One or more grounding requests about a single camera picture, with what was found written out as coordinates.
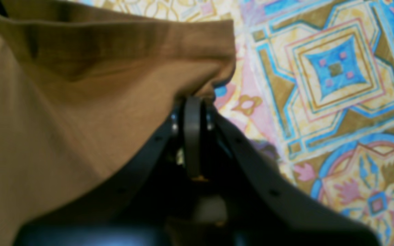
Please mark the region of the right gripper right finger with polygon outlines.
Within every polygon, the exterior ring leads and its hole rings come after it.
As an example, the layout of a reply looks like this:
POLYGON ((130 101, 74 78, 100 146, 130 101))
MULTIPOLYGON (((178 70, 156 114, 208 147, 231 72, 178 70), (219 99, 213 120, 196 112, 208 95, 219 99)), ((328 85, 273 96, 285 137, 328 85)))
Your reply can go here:
POLYGON ((241 246, 378 246, 362 223, 324 207, 286 182, 210 100, 194 98, 194 180, 232 191, 249 207, 236 220, 241 246))

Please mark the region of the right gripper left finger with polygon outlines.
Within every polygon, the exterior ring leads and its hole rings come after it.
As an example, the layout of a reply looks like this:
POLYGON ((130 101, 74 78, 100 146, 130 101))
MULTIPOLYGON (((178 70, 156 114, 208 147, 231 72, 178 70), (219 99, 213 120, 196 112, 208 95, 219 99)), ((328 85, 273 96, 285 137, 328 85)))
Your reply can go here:
POLYGON ((136 155, 101 185, 19 230, 16 246, 170 246, 162 225, 135 222, 123 216, 145 198, 154 172, 176 167, 177 151, 189 146, 194 134, 194 98, 177 101, 166 121, 136 155))

